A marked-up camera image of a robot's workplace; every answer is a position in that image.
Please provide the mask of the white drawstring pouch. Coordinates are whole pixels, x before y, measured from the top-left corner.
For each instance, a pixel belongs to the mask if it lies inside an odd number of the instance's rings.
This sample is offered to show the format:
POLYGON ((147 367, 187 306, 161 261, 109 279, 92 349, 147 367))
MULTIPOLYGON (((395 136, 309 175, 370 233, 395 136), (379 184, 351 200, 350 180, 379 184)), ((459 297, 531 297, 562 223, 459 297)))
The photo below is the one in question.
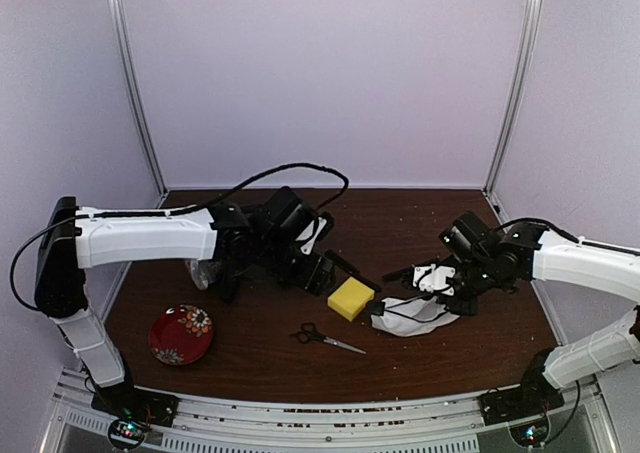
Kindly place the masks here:
POLYGON ((374 329, 402 338, 432 333, 460 318, 435 298, 385 298, 369 302, 366 311, 374 329))

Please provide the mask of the black handled scissors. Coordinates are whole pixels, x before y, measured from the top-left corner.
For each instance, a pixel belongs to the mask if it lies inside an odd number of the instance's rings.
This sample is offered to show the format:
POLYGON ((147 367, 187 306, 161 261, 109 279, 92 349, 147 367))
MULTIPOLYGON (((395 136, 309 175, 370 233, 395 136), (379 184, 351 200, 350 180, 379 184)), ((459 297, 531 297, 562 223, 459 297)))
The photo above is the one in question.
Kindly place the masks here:
POLYGON ((308 344, 311 342, 318 342, 323 344, 332 345, 347 351, 351 351, 358 354, 366 354, 365 350, 350 345, 348 343, 337 340, 333 337, 327 336, 321 333, 317 326, 313 322, 305 322, 300 325, 297 332, 292 333, 291 337, 295 338, 301 344, 308 344))

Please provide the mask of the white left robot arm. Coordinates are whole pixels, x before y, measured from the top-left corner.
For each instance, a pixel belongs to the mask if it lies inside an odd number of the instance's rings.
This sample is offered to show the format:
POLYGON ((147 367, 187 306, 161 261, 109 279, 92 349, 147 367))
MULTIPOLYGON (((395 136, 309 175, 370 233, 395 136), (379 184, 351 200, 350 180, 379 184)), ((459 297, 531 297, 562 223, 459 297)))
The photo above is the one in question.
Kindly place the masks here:
POLYGON ((194 281, 208 274, 232 283, 251 266, 319 295, 337 269, 378 291, 374 282, 336 252, 315 246, 333 218, 283 187, 265 203, 221 201, 177 209, 99 210, 61 198, 38 249, 34 301, 66 336, 106 402, 123 417, 137 415, 144 397, 133 387, 121 353, 85 293, 85 270, 112 263, 178 259, 194 281))

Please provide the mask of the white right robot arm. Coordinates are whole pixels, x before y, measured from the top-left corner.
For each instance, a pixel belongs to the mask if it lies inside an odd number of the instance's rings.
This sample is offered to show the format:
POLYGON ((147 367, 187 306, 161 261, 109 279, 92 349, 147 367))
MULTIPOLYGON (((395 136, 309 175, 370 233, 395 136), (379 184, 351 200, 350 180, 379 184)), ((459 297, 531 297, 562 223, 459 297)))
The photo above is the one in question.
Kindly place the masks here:
MULTIPOLYGON (((370 308, 372 326, 397 337, 427 334, 477 312, 487 291, 512 291, 519 281, 552 281, 639 300, 639 252, 576 237, 553 223, 520 218, 497 227, 466 212, 444 230, 449 251, 384 276, 416 295, 385 298, 370 308)), ((538 353, 513 392, 519 413, 535 413, 551 393, 596 372, 639 359, 639 310, 565 346, 538 353)))

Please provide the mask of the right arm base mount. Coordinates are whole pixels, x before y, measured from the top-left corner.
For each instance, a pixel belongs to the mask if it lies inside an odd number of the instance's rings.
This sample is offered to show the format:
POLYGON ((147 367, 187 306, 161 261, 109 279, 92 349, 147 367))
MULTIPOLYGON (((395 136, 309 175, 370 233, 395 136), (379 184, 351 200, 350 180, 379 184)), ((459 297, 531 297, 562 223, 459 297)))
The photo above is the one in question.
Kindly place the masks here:
POLYGON ((562 394, 553 388, 523 385, 488 391, 478 402, 487 426, 544 415, 565 404, 562 394))

